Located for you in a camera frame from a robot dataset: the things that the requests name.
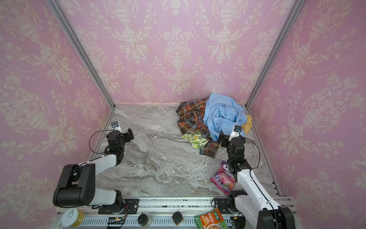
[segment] lemon print cloth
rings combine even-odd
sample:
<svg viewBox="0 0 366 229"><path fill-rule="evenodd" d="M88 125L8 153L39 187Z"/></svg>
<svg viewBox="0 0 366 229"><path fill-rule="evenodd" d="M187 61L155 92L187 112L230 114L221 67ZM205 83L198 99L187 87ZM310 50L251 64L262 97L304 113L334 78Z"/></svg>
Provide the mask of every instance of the lemon print cloth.
<svg viewBox="0 0 366 229"><path fill-rule="evenodd" d="M193 148L197 149L204 147L208 143L208 140L202 137L200 130L194 132L193 134L185 134L183 137L192 143Z"/></svg>

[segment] yellow cloth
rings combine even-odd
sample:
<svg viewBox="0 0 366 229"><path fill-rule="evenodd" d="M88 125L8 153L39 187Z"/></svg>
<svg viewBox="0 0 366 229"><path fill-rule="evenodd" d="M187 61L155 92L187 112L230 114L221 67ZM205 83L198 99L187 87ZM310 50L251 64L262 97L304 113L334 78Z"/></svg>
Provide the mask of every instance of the yellow cloth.
<svg viewBox="0 0 366 229"><path fill-rule="evenodd" d="M242 125L243 131L245 132L245 134L247 134L252 126L252 121L251 121L251 116L247 115L247 123Z"/></svg>

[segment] black cable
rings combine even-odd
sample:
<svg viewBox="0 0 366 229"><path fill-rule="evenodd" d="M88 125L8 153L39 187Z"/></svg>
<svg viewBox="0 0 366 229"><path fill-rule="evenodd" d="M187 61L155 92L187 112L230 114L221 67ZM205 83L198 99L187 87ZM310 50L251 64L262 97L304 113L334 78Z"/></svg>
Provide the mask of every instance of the black cable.
<svg viewBox="0 0 366 229"><path fill-rule="evenodd" d="M102 153L94 152L94 151L92 150L92 148L90 147L90 140L92 139L92 137L94 136L94 134L96 134L96 133L98 133L98 132L103 132L103 131L110 131L110 130L99 130L99 131L97 131L97 132L93 133L93 134L91 135L91 137L89 138L89 149L90 149L93 153L95 153L95 154L104 154L104 153L105 153L105 150L104 150L104 152L102 152Z"/></svg>
<svg viewBox="0 0 366 229"><path fill-rule="evenodd" d="M80 207L80 205L79 206L72 206L72 207L62 207L62 208L74 208L74 207Z"/></svg>
<svg viewBox="0 0 366 229"><path fill-rule="evenodd" d="M126 221L126 218L122 218L121 220L118 220L118 217L114 217L114 219L111 219L111 218L113 218L113 217L109 217L108 218L108 221L107 221L108 222L107 223L108 224L107 229L112 229L112 228L115 229L116 228L116 227L110 227L111 224L116 224L116 225L119 225L120 224L121 226L119 228L121 228L123 226L124 222ZM117 218L117 221L112 222L112 223L109 222L109 220L116 220L116 218Z"/></svg>
<svg viewBox="0 0 366 229"><path fill-rule="evenodd" d="M246 139L248 139L249 141L251 141L257 148L258 148L258 152L259 152L259 161L258 161L258 164L257 164L257 166L255 167L255 168L253 168L253 169L257 169L258 168L258 166L259 166L259 162L261 161L261 151L259 150L259 147L257 146L257 144L255 144L254 142L253 142L253 140L251 140L250 138L247 138L247 137L245 137Z"/></svg>
<svg viewBox="0 0 366 229"><path fill-rule="evenodd" d="M234 217L234 219L231 219L231 225L235 226L235 229L244 229L246 225L245 217Z"/></svg>
<svg viewBox="0 0 366 229"><path fill-rule="evenodd" d="M128 206L127 206L127 204L125 204L124 206L127 208L127 211L126 211L126 214L124 215L123 218L126 219L127 218L127 215L128 215Z"/></svg>
<svg viewBox="0 0 366 229"><path fill-rule="evenodd" d="M233 159L234 156L231 156L227 159L226 163L229 164L229 161L231 161Z"/></svg>
<svg viewBox="0 0 366 229"><path fill-rule="evenodd" d="M259 188L259 186L257 185L257 183L255 182L255 180L253 179L252 175L251 175L251 171L253 169L257 169L258 166L259 166L259 163L261 161L261 151L259 150L259 147L257 146L257 144L255 142L253 142L253 140L251 140L250 138L247 138L245 137L246 139L248 139L249 141L251 141L257 148L258 148L258 152L259 152L259 160L258 160L258 164L255 168L252 168L250 171L249 171L249 174L250 174L250 178L253 180L253 182L255 183L255 185L257 186L257 188L259 189L259 191L261 192L261 194L264 196L264 198L266 198L266 200L268 201L268 203L271 205L273 211L274 211L274 216L276 217L276 228L278 229L278 221L277 221L277 214L276 214L276 211L274 209L274 207L272 206L271 202L267 199L267 197L263 194L263 192L261 191L261 189Z"/></svg>
<svg viewBox="0 0 366 229"><path fill-rule="evenodd" d="M69 172L69 174L67 174L66 176L64 176L64 177L61 179L61 181L57 184L57 186L56 186L55 190L60 186L60 183L61 183L61 182L62 182L66 177L70 176L70 174L71 174L72 172L74 172L74 171L75 171L75 169L79 168L80 166L84 165L85 163L87 163L87 162L84 162L84 163L82 163L82 164L80 164L80 165L76 166L74 169L72 169L72 170Z"/></svg>
<svg viewBox="0 0 366 229"><path fill-rule="evenodd" d="M211 207L214 207L214 208L216 208L216 207L212 205L212 202L213 202L215 199L221 199L221 198L220 198L220 197L215 197L215 198L213 198L213 199L211 200Z"/></svg>

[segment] gray marble surface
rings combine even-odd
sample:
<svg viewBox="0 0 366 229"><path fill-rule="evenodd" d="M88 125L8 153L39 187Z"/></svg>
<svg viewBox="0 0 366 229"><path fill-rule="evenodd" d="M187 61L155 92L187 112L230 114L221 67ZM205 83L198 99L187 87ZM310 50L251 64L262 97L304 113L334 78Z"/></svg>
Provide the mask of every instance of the gray marble surface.
<svg viewBox="0 0 366 229"><path fill-rule="evenodd" d="M227 160L226 148L219 148L215 158L199 154L177 126L175 106L117 107L112 121L118 121L123 132L130 127L135 139L126 144L120 165L96 177L96 187L121 190L123 196L211 196L223 195L210 178L221 162ZM252 130L247 137L255 141ZM100 152L107 146L105 138ZM259 154L250 141L245 157L252 167ZM261 159L255 174L270 195L275 194Z"/></svg>

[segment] snack bag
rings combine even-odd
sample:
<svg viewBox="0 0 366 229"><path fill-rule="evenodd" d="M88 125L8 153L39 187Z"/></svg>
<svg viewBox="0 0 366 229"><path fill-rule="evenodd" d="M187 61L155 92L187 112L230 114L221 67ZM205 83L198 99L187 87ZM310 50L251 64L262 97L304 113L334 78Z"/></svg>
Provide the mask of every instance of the snack bag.
<svg viewBox="0 0 366 229"><path fill-rule="evenodd" d="M198 229L228 229L217 208L206 215L198 215L194 219Z"/></svg>
<svg viewBox="0 0 366 229"><path fill-rule="evenodd" d="M210 179L210 181L212 181L227 196L236 183L234 176L229 172L228 164L224 161L221 163L219 170Z"/></svg>

